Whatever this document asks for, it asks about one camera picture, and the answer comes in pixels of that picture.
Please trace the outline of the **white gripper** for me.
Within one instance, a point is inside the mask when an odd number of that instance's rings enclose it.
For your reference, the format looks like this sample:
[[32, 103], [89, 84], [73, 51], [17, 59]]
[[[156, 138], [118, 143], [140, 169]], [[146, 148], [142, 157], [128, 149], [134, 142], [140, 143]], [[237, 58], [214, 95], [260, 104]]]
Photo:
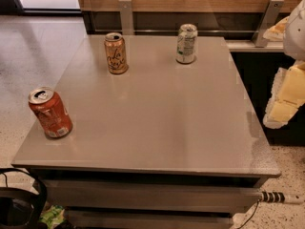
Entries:
[[279, 129], [288, 124], [298, 109], [305, 104], [305, 0], [275, 25], [268, 28], [263, 38], [282, 41], [286, 55], [296, 61], [288, 70], [279, 68], [274, 76], [263, 124]]

